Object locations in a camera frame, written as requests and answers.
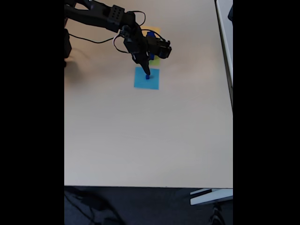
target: black robotic arm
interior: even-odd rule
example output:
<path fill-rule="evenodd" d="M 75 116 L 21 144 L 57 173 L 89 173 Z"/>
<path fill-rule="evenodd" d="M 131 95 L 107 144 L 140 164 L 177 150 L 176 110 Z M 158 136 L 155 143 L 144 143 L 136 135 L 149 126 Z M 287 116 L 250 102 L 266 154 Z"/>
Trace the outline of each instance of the black robotic arm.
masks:
<path fill-rule="evenodd" d="M 76 9 L 71 2 L 82 4 L 87 10 Z M 64 13 L 65 18 L 86 25 L 106 28 L 116 33 L 120 30 L 118 36 L 124 38 L 124 45 L 132 55 L 133 61 L 140 64 L 147 75 L 150 75 L 149 54 L 165 59 L 172 50 L 170 41 L 148 35 L 144 37 L 141 27 L 135 21 L 134 12 L 125 13 L 125 9 L 116 5 L 109 7 L 93 0 L 65 0 Z"/>

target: blue square paper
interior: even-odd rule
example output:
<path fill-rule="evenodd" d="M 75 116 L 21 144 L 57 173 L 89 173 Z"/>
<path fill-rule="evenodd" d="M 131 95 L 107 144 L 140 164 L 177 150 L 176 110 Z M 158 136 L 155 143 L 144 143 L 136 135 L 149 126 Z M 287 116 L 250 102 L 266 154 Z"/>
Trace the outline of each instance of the blue square paper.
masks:
<path fill-rule="evenodd" d="M 141 67 L 135 68 L 135 88 L 159 89 L 159 69 L 150 69 L 150 79 L 146 80 L 146 74 Z"/>

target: dark carpet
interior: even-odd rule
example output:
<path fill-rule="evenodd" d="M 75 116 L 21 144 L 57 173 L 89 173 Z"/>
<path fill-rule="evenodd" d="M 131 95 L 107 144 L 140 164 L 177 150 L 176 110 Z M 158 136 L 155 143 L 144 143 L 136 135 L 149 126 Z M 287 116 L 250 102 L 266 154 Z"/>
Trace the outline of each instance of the dark carpet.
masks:
<path fill-rule="evenodd" d="M 213 213 L 213 205 L 190 205 L 190 192 L 196 188 L 150 187 L 77 187 L 97 193 L 109 201 L 126 225 L 207 225 Z M 87 215 L 88 206 L 80 203 L 70 193 L 66 195 Z M 221 202 L 226 225 L 233 225 L 233 200 Z M 110 211 L 94 211 L 95 221 L 114 218 Z M 65 225 L 89 225 L 84 217 L 65 198 Z"/>

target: table surface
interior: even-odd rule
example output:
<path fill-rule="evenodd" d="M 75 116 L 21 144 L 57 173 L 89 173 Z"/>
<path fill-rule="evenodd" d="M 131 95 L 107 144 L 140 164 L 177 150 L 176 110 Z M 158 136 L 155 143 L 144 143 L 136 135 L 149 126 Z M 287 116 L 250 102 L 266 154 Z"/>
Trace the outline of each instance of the table surface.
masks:
<path fill-rule="evenodd" d="M 214 1 L 102 2 L 144 11 L 172 52 L 155 67 L 159 90 L 136 89 L 130 55 L 111 41 L 70 38 L 65 185 L 232 188 L 233 112 Z M 72 20 L 66 28 L 96 41 L 116 35 Z"/>

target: black cable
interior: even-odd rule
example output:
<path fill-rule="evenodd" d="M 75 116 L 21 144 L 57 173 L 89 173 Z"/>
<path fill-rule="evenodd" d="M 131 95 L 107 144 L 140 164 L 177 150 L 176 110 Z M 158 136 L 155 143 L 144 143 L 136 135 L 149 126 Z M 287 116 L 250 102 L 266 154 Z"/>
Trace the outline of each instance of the black cable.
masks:
<path fill-rule="evenodd" d="M 119 38 L 119 37 L 121 37 L 120 34 L 118 34 L 118 35 L 116 36 L 116 38 L 113 40 L 113 46 L 114 46 L 120 53 L 127 53 L 127 54 L 129 54 L 129 52 L 122 51 L 122 50 L 118 49 L 117 46 L 116 46 L 116 44 L 114 43 L 114 41 L 115 41 L 117 38 Z"/>
<path fill-rule="evenodd" d="M 75 205 L 73 202 L 71 202 L 71 200 L 66 196 L 66 194 L 64 194 L 64 195 L 65 195 L 67 201 L 68 201 L 71 205 L 73 205 L 76 209 L 78 209 L 78 211 L 80 211 L 87 219 L 89 219 L 89 221 L 95 223 L 95 221 L 94 221 L 92 218 L 90 218 L 88 215 L 86 215 L 86 214 L 85 214 L 85 213 L 84 213 L 77 205 Z"/>
<path fill-rule="evenodd" d="M 144 22 L 143 22 L 142 24 L 140 24 L 139 26 L 142 26 L 142 25 L 145 23 L 145 21 L 146 21 L 146 14 L 145 14 L 144 12 L 142 12 L 142 11 L 129 11 L 129 12 L 133 12 L 133 13 L 143 13 L 144 16 L 145 16 Z"/>
<path fill-rule="evenodd" d="M 149 29 L 142 29 L 142 30 L 152 31 L 153 33 L 157 34 L 163 41 L 165 41 L 165 39 L 162 36 L 160 36 L 158 33 L 156 33 L 153 30 L 149 30 Z"/>
<path fill-rule="evenodd" d="M 100 41 L 100 42 L 97 42 L 97 41 L 92 41 L 92 40 L 89 40 L 89 39 L 86 39 L 86 38 L 83 38 L 83 37 L 77 37 L 77 36 L 75 36 L 75 35 L 73 35 L 73 34 L 69 34 L 69 35 L 70 35 L 70 36 L 72 36 L 72 37 L 78 38 L 78 39 L 82 39 L 82 40 L 86 40 L 86 41 L 93 42 L 93 43 L 95 43 L 95 44 L 102 44 L 102 43 L 104 43 L 104 42 L 107 42 L 107 41 L 113 40 L 113 37 L 112 37 L 112 38 L 110 38 L 110 39 L 107 39 L 107 40 L 105 40 L 105 41 Z"/>

